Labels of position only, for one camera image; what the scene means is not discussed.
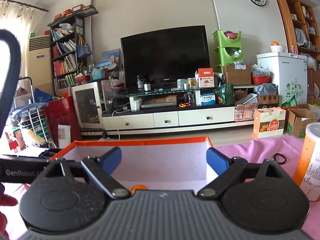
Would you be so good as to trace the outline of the orange cardboard box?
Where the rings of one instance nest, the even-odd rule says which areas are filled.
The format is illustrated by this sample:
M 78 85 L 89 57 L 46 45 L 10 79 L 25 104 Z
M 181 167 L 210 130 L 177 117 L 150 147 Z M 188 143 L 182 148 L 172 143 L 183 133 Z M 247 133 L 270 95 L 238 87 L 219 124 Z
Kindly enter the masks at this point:
M 217 178 L 207 164 L 206 152 L 212 146 L 208 137 L 75 141 L 56 154 L 80 162 L 99 157 L 118 146 L 122 152 L 112 177 L 127 189 L 145 185 L 150 190 L 193 190 L 198 192 Z

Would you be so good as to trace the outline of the open cardboard box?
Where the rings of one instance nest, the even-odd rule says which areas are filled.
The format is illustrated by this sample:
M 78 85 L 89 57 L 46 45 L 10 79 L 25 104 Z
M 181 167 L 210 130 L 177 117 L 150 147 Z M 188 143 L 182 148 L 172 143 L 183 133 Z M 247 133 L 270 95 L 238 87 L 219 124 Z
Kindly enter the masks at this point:
M 304 138 L 306 127 L 308 126 L 308 124 L 314 123 L 316 121 L 317 116 L 315 116 L 306 108 L 289 109 L 286 132 L 288 135 L 294 136 L 296 138 Z

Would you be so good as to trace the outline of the white TV cabinet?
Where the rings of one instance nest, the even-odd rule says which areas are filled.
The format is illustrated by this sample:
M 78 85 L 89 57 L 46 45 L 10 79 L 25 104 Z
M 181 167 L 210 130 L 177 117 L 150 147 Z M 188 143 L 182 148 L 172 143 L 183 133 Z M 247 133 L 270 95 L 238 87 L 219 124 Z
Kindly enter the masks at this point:
M 129 109 L 121 107 L 102 117 L 108 134 L 156 134 L 230 128 L 253 124 L 259 103 L 250 95 L 233 105 L 201 106 L 200 95 L 214 93 L 213 87 L 184 90 L 159 90 L 124 93 L 117 102 L 129 101 Z

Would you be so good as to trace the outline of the orange white medicine box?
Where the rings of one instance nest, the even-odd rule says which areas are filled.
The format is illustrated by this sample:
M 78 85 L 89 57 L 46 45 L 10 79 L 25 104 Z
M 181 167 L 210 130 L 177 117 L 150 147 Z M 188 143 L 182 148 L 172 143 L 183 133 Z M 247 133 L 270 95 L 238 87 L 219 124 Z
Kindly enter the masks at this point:
M 208 88 L 214 87 L 214 71 L 212 68 L 199 68 L 199 87 Z

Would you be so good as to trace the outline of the small orange in box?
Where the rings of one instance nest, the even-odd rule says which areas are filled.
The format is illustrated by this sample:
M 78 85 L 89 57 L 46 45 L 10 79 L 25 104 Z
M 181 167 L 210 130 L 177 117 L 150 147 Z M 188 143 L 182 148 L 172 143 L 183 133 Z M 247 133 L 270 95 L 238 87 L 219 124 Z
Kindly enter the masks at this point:
M 143 184 L 134 185 L 130 190 L 131 195 L 133 196 L 137 190 L 148 190 L 148 187 Z

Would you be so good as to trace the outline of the brown cardboard box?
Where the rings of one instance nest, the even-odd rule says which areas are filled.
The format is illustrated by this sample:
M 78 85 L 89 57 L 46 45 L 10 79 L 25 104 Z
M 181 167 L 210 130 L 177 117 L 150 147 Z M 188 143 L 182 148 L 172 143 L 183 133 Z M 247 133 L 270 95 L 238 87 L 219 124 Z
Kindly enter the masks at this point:
M 244 64 L 232 64 L 222 67 L 224 82 L 232 85 L 250 85 L 251 67 Z

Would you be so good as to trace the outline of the green stacking bins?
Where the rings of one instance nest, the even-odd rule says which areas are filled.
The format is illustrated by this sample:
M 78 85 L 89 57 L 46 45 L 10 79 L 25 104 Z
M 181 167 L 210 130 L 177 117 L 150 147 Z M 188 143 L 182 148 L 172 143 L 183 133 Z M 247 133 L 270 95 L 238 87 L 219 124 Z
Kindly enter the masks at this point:
M 213 33 L 215 51 L 215 69 L 222 72 L 222 67 L 244 63 L 242 33 L 217 30 Z

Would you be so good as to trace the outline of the red basin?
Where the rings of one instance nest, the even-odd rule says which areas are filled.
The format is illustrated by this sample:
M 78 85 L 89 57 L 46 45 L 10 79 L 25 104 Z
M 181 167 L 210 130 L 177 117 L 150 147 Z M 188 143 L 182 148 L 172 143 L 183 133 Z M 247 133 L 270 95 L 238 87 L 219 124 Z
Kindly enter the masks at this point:
M 252 84 L 262 85 L 263 83 L 269 83 L 270 76 L 252 76 Z

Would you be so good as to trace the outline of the white glass door cabinet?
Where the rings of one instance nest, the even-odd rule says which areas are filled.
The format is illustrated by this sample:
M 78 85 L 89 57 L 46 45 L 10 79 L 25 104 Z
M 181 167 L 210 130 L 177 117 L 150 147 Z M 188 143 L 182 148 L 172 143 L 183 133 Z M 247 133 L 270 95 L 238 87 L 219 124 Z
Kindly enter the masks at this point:
M 80 128 L 103 129 L 101 92 L 98 81 L 77 83 L 71 87 L 75 112 Z

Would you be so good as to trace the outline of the black flat screen television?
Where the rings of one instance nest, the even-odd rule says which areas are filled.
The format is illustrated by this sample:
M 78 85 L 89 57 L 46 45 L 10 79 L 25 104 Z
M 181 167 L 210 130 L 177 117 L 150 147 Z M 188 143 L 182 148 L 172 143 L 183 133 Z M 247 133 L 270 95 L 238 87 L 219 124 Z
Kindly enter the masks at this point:
M 155 30 L 120 41 L 129 89 L 137 88 L 139 76 L 152 88 L 162 88 L 195 76 L 199 68 L 210 67 L 204 25 Z

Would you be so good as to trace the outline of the orange printed gift bag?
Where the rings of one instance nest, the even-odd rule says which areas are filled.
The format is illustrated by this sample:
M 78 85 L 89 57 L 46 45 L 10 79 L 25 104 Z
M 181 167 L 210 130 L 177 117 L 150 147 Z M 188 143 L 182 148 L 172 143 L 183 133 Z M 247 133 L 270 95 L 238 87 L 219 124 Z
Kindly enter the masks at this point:
M 253 137 L 268 138 L 283 135 L 286 111 L 280 107 L 254 111 Z

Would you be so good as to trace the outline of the white mini fridge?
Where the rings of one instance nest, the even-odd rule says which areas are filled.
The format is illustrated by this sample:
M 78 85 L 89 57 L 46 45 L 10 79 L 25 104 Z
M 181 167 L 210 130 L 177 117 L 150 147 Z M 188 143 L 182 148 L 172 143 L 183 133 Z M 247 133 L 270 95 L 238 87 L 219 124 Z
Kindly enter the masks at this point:
M 279 103 L 293 96 L 297 103 L 307 102 L 308 68 L 306 56 L 270 52 L 257 55 L 258 66 L 271 73 L 270 81 L 278 86 Z

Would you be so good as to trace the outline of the orange white canister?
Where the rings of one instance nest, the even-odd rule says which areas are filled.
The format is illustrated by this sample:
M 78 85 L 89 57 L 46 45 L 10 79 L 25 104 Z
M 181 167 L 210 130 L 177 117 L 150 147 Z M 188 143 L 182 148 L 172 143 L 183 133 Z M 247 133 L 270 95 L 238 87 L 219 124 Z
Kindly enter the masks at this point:
M 319 201 L 319 122 L 308 124 L 293 180 L 311 202 Z

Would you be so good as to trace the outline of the blue white box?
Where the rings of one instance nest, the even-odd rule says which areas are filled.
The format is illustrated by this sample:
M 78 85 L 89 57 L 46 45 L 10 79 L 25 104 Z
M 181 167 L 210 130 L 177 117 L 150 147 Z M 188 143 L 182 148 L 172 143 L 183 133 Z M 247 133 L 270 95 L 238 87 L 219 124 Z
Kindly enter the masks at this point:
M 201 106 L 212 106 L 216 104 L 214 93 L 201 94 L 200 100 Z

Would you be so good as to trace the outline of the standing air conditioner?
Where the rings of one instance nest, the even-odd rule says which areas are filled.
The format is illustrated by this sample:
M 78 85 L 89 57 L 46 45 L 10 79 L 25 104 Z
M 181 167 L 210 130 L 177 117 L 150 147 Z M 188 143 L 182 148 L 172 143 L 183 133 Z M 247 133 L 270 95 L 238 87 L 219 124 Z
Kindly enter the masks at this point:
M 33 87 L 53 95 L 50 36 L 29 38 L 27 76 L 33 81 Z

